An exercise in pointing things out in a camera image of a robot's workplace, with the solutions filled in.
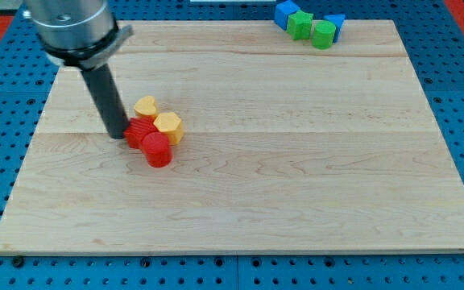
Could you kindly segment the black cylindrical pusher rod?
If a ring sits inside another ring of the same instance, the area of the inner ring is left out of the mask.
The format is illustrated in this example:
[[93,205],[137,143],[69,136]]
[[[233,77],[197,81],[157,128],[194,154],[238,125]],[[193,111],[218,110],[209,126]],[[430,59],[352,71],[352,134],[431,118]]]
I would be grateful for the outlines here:
[[129,118],[109,66],[104,64],[90,71],[82,70],[81,75],[108,135],[112,139],[124,139]]

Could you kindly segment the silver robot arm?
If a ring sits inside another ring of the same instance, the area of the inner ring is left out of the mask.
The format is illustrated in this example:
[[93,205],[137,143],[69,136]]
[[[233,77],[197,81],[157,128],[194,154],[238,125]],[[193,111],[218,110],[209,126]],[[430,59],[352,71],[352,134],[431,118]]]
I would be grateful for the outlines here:
[[106,0],[25,0],[23,17],[35,25],[48,59],[78,68],[112,139],[122,139],[129,118],[108,61],[133,35]]

